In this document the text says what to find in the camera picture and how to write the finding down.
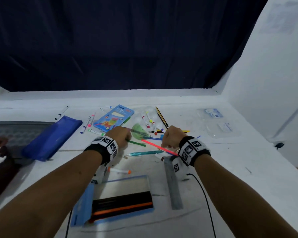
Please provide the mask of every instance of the dark blue curtain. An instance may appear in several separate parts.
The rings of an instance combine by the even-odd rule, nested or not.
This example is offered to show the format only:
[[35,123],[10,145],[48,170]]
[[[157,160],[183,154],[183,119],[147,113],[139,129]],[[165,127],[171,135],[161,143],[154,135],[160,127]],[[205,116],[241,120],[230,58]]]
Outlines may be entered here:
[[210,88],[267,0],[0,0],[9,91]]

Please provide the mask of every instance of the metal ruler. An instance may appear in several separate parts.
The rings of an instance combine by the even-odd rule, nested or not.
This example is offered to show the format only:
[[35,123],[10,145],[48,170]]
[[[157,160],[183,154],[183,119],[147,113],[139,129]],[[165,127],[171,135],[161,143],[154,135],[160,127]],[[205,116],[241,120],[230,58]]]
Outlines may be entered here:
[[171,208],[173,210],[183,209],[177,177],[172,164],[173,156],[164,157],[163,162],[167,176],[167,183],[170,193]]

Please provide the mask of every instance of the wristband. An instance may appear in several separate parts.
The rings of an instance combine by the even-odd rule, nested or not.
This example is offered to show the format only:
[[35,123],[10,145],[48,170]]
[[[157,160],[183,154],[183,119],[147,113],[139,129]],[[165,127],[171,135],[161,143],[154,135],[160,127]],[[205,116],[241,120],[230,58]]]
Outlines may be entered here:
[[179,144],[180,151],[178,155],[186,166],[193,166],[195,160],[203,154],[211,155],[210,151],[206,148],[200,140],[192,136],[184,137]]
[[118,152],[118,145],[116,141],[108,136],[99,136],[93,140],[90,146],[84,151],[94,150],[103,157],[102,164],[109,163],[115,158]]

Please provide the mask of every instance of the blue pencil case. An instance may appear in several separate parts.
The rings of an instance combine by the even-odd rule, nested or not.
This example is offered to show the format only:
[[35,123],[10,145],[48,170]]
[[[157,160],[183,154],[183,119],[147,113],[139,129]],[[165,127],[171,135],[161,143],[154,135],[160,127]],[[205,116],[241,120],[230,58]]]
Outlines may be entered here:
[[39,136],[22,150],[29,159],[46,161],[72,136],[83,121],[63,116],[58,122],[47,127]]

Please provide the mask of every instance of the white table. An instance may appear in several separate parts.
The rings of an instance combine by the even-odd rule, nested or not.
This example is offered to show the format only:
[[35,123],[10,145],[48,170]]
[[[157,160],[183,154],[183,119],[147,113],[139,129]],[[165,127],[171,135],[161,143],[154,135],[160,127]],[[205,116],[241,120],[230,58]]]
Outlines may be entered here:
[[[223,167],[253,187],[267,202],[298,231],[298,170],[293,167],[272,144],[268,143],[229,103],[220,96],[187,97],[139,97],[135,98],[67,98],[45,100],[0,101],[0,121],[53,121],[55,115],[68,105],[65,115],[85,121],[96,111],[96,118],[103,116],[99,110],[105,105],[122,104],[135,109],[133,119],[125,126],[137,122],[143,107],[158,106],[169,125],[190,130],[211,149],[212,157]],[[213,139],[204,130],[204,124],[196,115],[197,109],[218,108],[241,131],[240,137]],[[79,129],[53,156],[54,161],[35,161],[24,167],[0,197],[0,208],[18,193],[37,180],[82,152],[95,137],[79,133]],[[129,144],[125,153],[155,150]],[[124,220],[100,224],[91,228],[70,228],[68,237],[213,237],[205,198],[196,180],[179,183],[183,210],[172,210],[163,162],[155,156],[116,158],[115,167],[130,169],[137,176],[149,176],[155,210],[153,213]],[[128,175],[109,173],[106,179],[115,180]],[[211,213],[217,237],[234,237],[211,205]],[[64,237],[65,219],[56,237]]]

